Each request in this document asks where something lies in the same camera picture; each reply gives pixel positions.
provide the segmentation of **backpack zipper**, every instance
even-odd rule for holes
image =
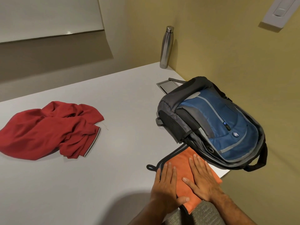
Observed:
[[[205,102],[207,102],[207,104],[211,107],[211,109],[213,110],[213,112],[216,114],[216,116],[220,119],[220,121],[223,123],[223,125],[225,126],[225,128],[230,131],[231,128],[230,126],[220,117],[220,115],[217,113],[217,111],[214,109],[214,107],[210,104],[210,102],[208,102],[208,100],[206,98],[203,98],[201,96],[197,96],[198,98],[203,99]]]

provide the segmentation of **backpack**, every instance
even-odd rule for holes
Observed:
[[[159,102],[158,126],[178,143],[221,169],[254,171],[266,165],[268,148],[261,125],[206,77],[183,83]],[[255,158],[255,165],[249,165]]]

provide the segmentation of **orange cloth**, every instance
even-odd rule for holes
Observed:
[[[186,177],[194,182],[192,170],[190,169],[190,165],[188,163],[188,158],[193,158],[193,155],[197,153],[188,147],[183,152],[179,153],[178,155],[174,156],[169,161],[172,163],[172,166],[176,166],[177,169],[177,185],[176,185],[176,192],[178,197],[186,196],[189,197],[190,200],[183,204],[187,209],[188,213],[191,212],[200,204],[201,199],[197,197],[193,191],[188,187],[183,181],[182,178]],[[218,175],[212,170],[212,174],[216,179],[217,183],[222,183],[222,180],[218,177]]]

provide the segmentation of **gray pants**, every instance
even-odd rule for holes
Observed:
[[[202,201],[197,208],[187,216],[185,212],[177,211],[170,216],[164,225],[225,225],[215,206]]]

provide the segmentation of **hand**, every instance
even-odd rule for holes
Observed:
[[[218,197],[219,194],[223,193],[206,161],[203,163],[200,157],[194,154],[193,159],[189,158],[189,164],[194,175],[195,184],[187,178],[182,178],[182,181],[187,184],[199,198],[212,202],[214,197]]]
[[[166,214],[173,212],[180,205],[190,200],[188,197],[179,197],[176,199],[176,182],[176,167],[172,169],[170,162],[169,164],[164,164],[161,177],[160,168],[157,170],[154,185],[151,190],[150,201],[156,201],[162,204]]]

